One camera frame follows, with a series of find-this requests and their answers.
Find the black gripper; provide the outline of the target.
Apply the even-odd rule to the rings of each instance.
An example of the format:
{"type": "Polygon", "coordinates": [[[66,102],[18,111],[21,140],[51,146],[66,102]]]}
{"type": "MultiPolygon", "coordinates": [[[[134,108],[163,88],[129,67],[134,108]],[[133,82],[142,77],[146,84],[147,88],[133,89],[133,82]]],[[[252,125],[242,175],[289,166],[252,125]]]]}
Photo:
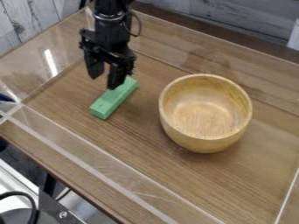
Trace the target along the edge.
{"type": "Polygon", "coordinates": [[[79,48],[85,52],[89,76],[95,80],[105,73],[105,63],[111,64],[107,88],[117,89],[133,73],[137,56],[129,47],[133,16],[94,14],[95,30],[82,29],[79,48]]]}

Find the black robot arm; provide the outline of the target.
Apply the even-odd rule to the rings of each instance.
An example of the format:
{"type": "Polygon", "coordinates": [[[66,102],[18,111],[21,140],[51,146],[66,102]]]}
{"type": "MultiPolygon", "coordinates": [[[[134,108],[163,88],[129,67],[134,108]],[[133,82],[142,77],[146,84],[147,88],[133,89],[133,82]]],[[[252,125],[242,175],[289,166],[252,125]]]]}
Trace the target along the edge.
{"type": "Polygon", "coordinates": [[[137,55],[129,43],[133,16],[130,5],[135,0],[95,0],[95,30],[79,31],[82,40],[79,48],[85,52],[89,76],[97,79],[110,64],[107,88],[114,90],[126,82],[134,73],[137,55]]]}

